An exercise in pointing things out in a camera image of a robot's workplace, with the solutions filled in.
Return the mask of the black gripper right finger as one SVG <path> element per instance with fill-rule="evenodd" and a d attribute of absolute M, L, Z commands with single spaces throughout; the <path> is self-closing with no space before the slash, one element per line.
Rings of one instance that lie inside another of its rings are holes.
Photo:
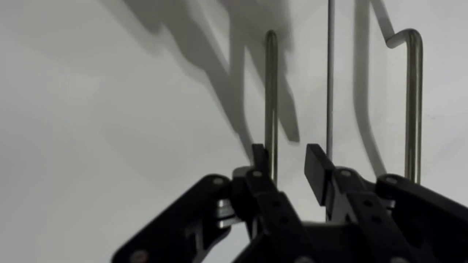
<path fill-rule="evenodd" d="M 467 206 L 397 174 L 371 183 L 315 143 L 305 174 L 336 228 L 327 238 L 357 263 L 468 263 Z"/>

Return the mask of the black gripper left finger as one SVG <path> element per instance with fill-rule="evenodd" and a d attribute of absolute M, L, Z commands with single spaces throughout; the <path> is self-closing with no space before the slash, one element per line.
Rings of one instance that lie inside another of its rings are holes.
<path fill-rule="evenodd" d="M 314 263 L 309 237 L 268 174 L 268 152 L 254 146 L 255 167 L 232 178 L 200 180 L 112 257 L 112 263 L 202 263 L 236 224 L 249 244 L 235 263 Z"/>

